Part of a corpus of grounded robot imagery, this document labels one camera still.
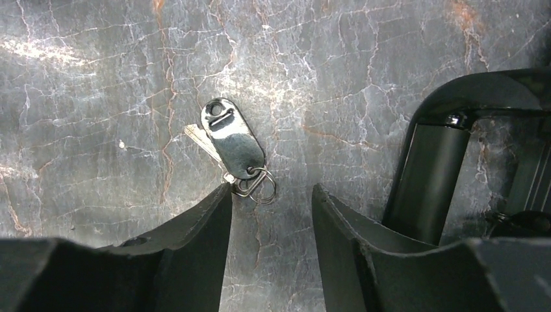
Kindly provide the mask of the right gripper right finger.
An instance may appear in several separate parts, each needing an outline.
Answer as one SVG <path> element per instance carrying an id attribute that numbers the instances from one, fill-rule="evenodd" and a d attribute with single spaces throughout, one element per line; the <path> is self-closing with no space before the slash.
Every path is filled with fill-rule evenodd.
<path id="1" fill-rule="evenodd" d="M 549 311 L 550 240 L 469 238 L 437 247 L 313 188 L 328 311 Z"/>

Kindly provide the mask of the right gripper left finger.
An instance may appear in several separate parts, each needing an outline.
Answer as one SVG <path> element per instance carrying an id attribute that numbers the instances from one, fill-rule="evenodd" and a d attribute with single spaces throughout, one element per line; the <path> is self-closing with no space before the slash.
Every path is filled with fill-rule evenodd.
<path id="1" fill-rule="evenodd" d="M 2 311 L 217 311 L 232 219 L 229 184 L 119 246 L 1 240 Z"/>

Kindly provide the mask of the silver keyring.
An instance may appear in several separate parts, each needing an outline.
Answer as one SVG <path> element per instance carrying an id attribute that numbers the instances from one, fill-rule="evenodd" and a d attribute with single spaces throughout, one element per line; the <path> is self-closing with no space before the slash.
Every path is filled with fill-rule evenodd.
<path id="1" fill-rule="evenodd" d="M 240 198 L 248 198 L 259 205 L 271 204 L 277 194 L 277 183 L 272 173 L 266 167 L 250 167 L 250 179 L 236 179 L 232 186 L 233 194 Z"/>

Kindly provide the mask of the black key tag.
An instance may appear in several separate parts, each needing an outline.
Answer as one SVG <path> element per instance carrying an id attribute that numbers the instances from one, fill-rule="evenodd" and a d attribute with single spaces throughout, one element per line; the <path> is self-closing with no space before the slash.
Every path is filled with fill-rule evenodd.
<path id="1" fill-rule="evenodd" d="M 201 125 L 232 176 L 250 180 L 259 175 L 256 169 L 266 162 L 264 151 L 233 101 L 218 97 L 207 102 Z"/>

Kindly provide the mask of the silver key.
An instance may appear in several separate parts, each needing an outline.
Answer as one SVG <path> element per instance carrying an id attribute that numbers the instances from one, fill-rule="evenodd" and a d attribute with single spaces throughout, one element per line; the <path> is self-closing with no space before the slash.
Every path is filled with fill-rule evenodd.
<path id="1" fill-rule="evenodd" d="M 184 132 L 185 135 L 191 138 L 201 149 L 203 149 L 217 163 L 218 167 L 222 169 L 222 179 L 228 183 L 235 183 L 236 178 L 227 171 L 225 164 L 222 162 L 222 159 L 216 151 L 213 143 L 207 136 L 206 131 L 200 128 L 197 124 L 189 124 L 185 125 Z"/>

